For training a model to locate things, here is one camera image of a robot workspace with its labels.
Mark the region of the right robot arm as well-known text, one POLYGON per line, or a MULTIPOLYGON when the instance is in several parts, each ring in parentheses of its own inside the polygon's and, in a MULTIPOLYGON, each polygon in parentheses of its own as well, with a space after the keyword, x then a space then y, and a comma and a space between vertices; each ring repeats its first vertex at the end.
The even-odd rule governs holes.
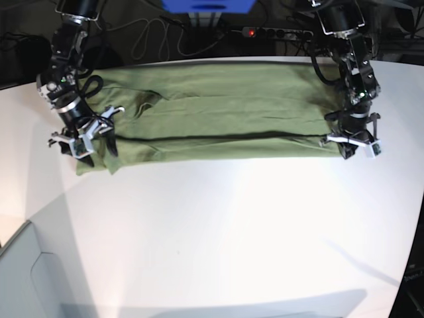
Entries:
POLYGON ((36 77, 39 95, 64 124, 52 133, 48 145, 58 144, 62 154, 90 167, 96 138, 105 140, 111 155, 118 155, 113 116, 125 110, 108 106, 96 113, 87 103, 103 87, 102 77, 93 74, 95 68, 82 65, 89 27, 99 19, 100 8, 98 1, 59 1, 56 12, 62 24, 52 36, 49 65, 36 77))

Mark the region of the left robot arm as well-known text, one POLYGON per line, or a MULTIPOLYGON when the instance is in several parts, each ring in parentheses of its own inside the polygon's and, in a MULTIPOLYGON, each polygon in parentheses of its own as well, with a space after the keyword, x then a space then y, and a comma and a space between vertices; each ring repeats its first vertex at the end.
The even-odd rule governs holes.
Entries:
POLYGON ((341 94, 341 106, 325 115, 331 132, 324 136, 321 145, 334 142, 344 159, 349 159, 358 148, 375 158, 382 152, 377 137, 380 115, 372 113, 372 102, 379 95, 380 85, 370 64, 370 55, 360 28, 365 20, 356 1, 310 1, 322 34, 329 37, 328 53, 339 68, 339 79, 327 79, 321 72, 315 45, 318 34, 313 34, 310 56, 315 73, 326 85, 341 94))

